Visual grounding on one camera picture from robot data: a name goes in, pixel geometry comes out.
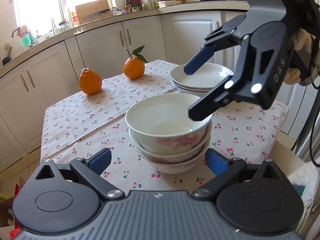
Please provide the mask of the gloved right hand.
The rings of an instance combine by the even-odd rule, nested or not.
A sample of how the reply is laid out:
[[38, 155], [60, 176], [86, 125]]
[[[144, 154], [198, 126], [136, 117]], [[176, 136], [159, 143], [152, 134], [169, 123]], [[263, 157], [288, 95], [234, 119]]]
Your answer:
[[[304, 29], [299, 29], [293, 35], [294, 49], [295, 51], [301, 51], [304, 49], [310, 57], [314, 56], [313, 67], [319, 70], [319, 44], [316, 44], [316, 37], [305, 31]], [[300, 83], [301, 80], [301, 68], [303, 61], [296, 54], [293, 55], [290, 62], [290, 67], [287, 70], [283, 82], [287, 85], [294, 85]]]

